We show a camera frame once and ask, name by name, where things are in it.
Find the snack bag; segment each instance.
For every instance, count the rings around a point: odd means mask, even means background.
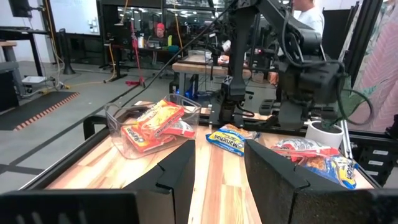
[[[184,109],[174,103],[160,100],[137,118],[138,127],[145,139],[158,138],[167,128],[184,115]]]
[[[356,182],[354,170],[358,169],[358,164],[351,159],[347,159],[343,156],[333,156],[332,159],[336,162],[338,166],[339,177],[343,185],[348,189],[355,189]]]
[[[324,146],[314,140],[305,138],[287,138],[280,140],[277,144],[273,145],[271,149],[278,152],[278,149],[284,151],[285,153],[294,153],[295,155],[300,155],[300,151],[305,152],[303,156],[309,155],[308,152],[314,152],[316,154],[322,154],[327,156],[340,155],[338,149],[330,146]],[[292,161],[295,162],[298,158],[295,156],[291,157]]]
[[[309,157],[301,165],[336,184],[340,184],[338,168],[333,159],[323,156]]]
[[[163,133],[178,135],[190,139],[195,137],[195,130],[193,130],[193,128],[189,124],[182,121],[181,119],[168,129],[166,129]]]
[[[172,135],[161,135],[157,139],[146,140],[140,134],[137,126],[123,126],[122,136],[128,140],[137,151],[143,153],[175,139]]]
[[[255,131],[246,131],[227,124],[213,134],[207,134],[206,139],[208,142],[222,149],[243,156],[244,141],[246,139],[256,139],[258,136],[258,133]]]

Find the white shirt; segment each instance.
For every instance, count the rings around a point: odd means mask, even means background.
[[[320,35],[323,34],[323,28],[325,27],[325,18],[323,17],[322,12],[316,7],[313,7],[312,9],[309,9],[305,12],[301,12],[297,20],[311,27],[315,30],[315,32],[319,33]]]

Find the whiteboard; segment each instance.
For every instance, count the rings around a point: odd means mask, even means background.
[[[100,34],[96,0],[50,0],[57,32],[68,34]]]

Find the pink fabric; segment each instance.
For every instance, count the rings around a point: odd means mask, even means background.
[[[365,126],[350,125],[350,129],[384,132],[398,113],[398,23],[386,24],[374,46],[373,52],[364,58],[364,73],[357,90],[377,85],[370,99],[375,110],[374,120]],[[363,103],[350,117],[353,121],[362,122],[369,116],[369,109]]]

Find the monitor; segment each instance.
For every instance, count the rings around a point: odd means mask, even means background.
[[[28,0],[8,0],[14,17],[32,18]]]

